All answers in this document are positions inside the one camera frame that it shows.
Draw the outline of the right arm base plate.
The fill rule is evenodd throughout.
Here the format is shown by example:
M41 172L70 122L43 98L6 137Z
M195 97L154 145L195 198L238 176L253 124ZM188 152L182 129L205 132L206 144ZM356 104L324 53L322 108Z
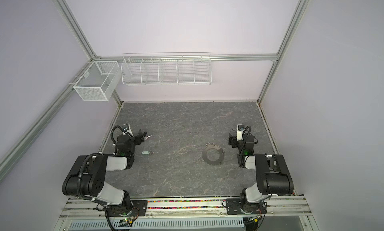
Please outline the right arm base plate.
M228 215L264 215L267 213L267 205L262 203L249 203L240 198L229 198L223 202Z

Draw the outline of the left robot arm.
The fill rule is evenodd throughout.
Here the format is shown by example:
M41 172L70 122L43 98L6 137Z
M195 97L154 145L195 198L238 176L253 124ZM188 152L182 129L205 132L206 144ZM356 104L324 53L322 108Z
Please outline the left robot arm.
M108 217L140 217L147 211L146 201L132 201L128 191L106 181L107 172L131 169L136 146L147 139L147 132L134 135L129 124L116 125L110 132L115 148L112 154L80 155L62 185L65 196L91 201L101 206Z

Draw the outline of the metal ring disc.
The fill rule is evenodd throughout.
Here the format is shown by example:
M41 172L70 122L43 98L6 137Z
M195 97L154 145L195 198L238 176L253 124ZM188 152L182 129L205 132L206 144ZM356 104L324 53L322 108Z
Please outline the metal ring disc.
M207 143L202 151L202 159L211 166L221 165L225 159L225 152L220 146Z

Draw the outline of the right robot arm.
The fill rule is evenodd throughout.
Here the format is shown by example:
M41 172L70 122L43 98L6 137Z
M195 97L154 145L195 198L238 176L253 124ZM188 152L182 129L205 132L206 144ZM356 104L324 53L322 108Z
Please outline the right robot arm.
M229 215L263 215L267 213L266 200L273 195L290 196L294 193L294 183L288 166L281 154L255 153L257 139L251 134L252 128L237 125L236 135L229 134L229 145L238 149L240 168L255 172L256 183L243 189L238 199L227 199Z

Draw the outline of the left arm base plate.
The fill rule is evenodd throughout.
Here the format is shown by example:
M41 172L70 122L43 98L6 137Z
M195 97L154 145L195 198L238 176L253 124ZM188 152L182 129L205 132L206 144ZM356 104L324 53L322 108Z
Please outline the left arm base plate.
M146 215L147 206L147 200L133 200L128 207L109 206L106 208L106 212L109 217L143 217Z

